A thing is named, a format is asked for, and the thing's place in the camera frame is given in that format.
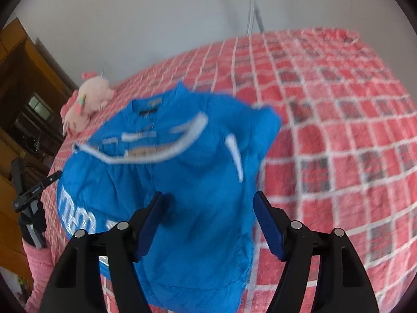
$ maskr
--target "white wall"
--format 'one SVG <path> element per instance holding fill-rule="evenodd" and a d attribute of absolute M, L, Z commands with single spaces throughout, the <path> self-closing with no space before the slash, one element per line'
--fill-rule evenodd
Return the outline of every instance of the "white wall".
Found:
<path fill-rule="evenodd" d="M 417 36 L 395 0 L 257 0 L 267 29 L 359 31 L 414 94 Z M 112 82 L 194 47 L 244 34 L 248 0 L 22 0 L 17 16 L 76 81 Z"/>

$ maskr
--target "window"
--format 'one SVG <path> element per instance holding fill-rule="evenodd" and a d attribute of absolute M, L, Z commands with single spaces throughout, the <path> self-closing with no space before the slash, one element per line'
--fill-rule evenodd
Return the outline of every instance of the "window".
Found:
<path fill-rule="evenodd" d="M 29 107 L 32 108 L 45 121 L 47 121 L 51 116 L 49 109 L 35 95 L 30 99 Z"/>

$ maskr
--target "jacket sleeve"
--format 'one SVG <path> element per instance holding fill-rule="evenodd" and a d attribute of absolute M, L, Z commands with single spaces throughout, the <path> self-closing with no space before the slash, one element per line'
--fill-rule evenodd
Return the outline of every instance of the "jacket sleeve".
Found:
<path fill-rule="evenodd" d="M 51 249 L 49 244 L 47 244 L 46 248 L 37 250 L 27 244 L 24 240 L 23 248 L 26 252 L 30 272 L 32 273 L 32 278 L 34 280 L 32 294 L 26 302 L 24 309 L 28 313 L 38 313 L 43 293 L 54 268 Z"/>

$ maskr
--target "hand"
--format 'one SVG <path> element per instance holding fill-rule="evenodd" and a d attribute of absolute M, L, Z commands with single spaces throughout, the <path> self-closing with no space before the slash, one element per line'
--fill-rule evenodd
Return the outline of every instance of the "hand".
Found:
<path fill-rule="evenodd" d="M 24 212 L 20 213 L 19 217 L 19 226 L 22 231 L 22 238 L 31 246 L 35 246 L 32 236 L 28 230 L 28 225 L 33 225 L 33 229 L 42 234 L 46 231 L 46 219 L 45 219 L 45 210 L 43 209 L 43 204 L 40 200 L 36 200 L 35 213 L 32 217 L 29 217 Z"/>

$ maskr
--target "pink sleeve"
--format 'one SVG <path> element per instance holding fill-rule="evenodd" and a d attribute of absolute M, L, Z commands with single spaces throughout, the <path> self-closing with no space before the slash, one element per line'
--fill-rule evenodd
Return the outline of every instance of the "pink sleeve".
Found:
<path fill-rule="evenodd" d="M 32 294 L 24 309 L 28 313 L 38 313 L 43 292 L 54 268 L 52 254 L 49 244 L 47 248 L 37 250 L 23 240 L 23 248 L 28 257 L 30 272 L 34 280 Z"/>

